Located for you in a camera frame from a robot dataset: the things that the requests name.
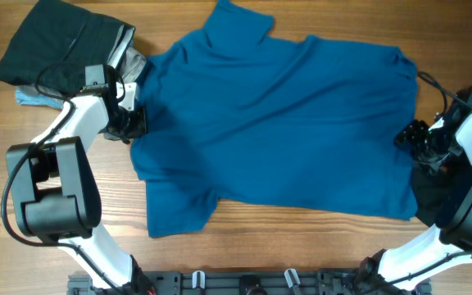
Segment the blue t-shirt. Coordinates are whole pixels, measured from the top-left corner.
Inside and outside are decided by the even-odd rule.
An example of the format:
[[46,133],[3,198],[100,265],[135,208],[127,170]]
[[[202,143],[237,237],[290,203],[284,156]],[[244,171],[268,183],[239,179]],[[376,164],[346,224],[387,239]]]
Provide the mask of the blue t-shirt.
[[201,29],[149,57],[148,132],[130,155],[153,238],[201,230],[222,199],[408,220],[415,114],[400,48],[270,36],[272,16],[220,1]]

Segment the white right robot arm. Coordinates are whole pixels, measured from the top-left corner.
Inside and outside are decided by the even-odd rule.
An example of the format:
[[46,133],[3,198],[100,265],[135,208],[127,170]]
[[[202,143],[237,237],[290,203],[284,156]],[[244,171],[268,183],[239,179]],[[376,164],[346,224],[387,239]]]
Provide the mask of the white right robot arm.
[[365,259],[357,271],[356,294],[399,294],[455,266],[472,264],[472,115],[455,134],[469,167],[443,203],[436,222],[398,248]]

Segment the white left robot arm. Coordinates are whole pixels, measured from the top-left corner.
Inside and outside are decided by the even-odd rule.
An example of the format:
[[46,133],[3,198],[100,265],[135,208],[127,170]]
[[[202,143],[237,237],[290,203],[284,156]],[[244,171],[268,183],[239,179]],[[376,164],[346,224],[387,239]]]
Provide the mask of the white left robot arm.
[[5,230],[24,245],[69,254],[96,294],[156,293],[101,222],[101,197],[87,158],[93,140],[107,128],[127,126],[128,114],[114,94],[65,98],[61,114],[42,134],[7,150]]

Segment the black garment at right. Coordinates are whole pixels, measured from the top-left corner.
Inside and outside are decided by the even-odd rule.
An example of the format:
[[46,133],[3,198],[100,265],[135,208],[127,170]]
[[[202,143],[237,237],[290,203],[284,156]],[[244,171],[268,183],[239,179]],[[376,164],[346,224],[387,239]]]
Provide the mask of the black garment at right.
[[441,126],[441,121],[455,131],[461,155],[448,161],[436,175],[427,174],[414,163],[411,182],[419,204],[416,216],[427,225],[451,230],[472,217],[472,106],[457,93],[429,127]]

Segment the grey folded garment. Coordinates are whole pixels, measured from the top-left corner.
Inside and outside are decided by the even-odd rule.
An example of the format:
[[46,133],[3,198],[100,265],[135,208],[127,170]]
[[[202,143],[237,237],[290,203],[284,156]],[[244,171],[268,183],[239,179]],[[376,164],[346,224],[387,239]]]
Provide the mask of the grey folded garment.
[[[116,41],[107,60],[107,64],[114,66],[126,83],[133,83],[139,77],[147,63],[146,57],[133,47],[134,32],[134,27],[128,28],[127,25],[120,26]],[[17,89],[28,94],[42,94],[55,99],[61,96],[58,91],[43,86],[39,86],[39,92],[32,84],[17,86],[16,90]]]

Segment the light blue folded garment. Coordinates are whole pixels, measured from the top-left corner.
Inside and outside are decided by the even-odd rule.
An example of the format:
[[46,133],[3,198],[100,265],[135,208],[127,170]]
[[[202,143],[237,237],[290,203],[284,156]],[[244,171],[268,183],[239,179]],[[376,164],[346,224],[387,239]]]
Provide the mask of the light blue folded garment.
[[16,90],[16,102],[20,105],[44,106],[58,110],[63,108],[63,102],[60,100],[49,98],[42,94],[28,94],[19,89]]

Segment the black folded garment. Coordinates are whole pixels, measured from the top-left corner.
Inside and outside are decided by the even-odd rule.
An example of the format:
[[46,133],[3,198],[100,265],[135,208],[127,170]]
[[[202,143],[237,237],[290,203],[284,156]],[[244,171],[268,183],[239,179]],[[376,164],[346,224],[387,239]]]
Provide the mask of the black folded garment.
[[134,31],[111,16],[40,0],[11,38],[0,61],[0,81],[75,93],[84,86],[86,66],[117,66],[116,49],[130,44]]

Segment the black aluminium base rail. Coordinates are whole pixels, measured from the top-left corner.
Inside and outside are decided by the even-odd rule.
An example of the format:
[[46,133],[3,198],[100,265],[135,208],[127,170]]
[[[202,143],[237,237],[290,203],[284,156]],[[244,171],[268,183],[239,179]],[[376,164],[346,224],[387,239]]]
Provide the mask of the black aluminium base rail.
[[289,279],[284,272],[180,273],[147,272],[157,294],[311,294],[346,295],[368,292],[373,283],[360,282],[353,269],[321,269],[297,272]]

